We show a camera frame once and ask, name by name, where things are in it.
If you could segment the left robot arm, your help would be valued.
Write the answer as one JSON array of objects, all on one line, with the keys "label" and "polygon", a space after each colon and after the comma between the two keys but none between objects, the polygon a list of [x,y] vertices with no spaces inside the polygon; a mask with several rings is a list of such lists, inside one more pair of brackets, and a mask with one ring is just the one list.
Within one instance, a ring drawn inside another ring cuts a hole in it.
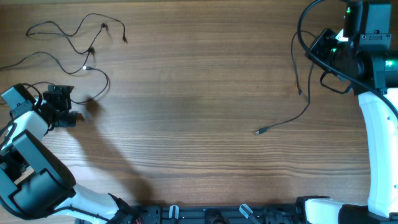
[{"label": "left robot arm", "polygon": [[77,184],[68,167],[43,144],[54,128],[74,127],[72,86],[50,84],[34,98],[28,83],[11,86],[1,95],[10,107],[2,128],[1,205],[15,217],[38,220],[55,215],[76,223],[135,223],[137,212],[121,198]]}]

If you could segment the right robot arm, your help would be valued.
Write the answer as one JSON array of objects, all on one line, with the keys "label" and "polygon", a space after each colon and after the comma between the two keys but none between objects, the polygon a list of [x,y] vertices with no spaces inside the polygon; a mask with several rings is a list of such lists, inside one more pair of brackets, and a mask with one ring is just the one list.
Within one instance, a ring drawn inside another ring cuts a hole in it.
[{"label": "right robot arm", "polygon": [[347,1],[340,33],[325,29],[307,46],[302,23],[318,4],[302,12],[297,37],[306,56],[323,69],[348,80],[366,124],[371,183],[366,205],[329,197],[302,202],[305,223],[397,223],[397,51],[391,50],[390,1]]}]

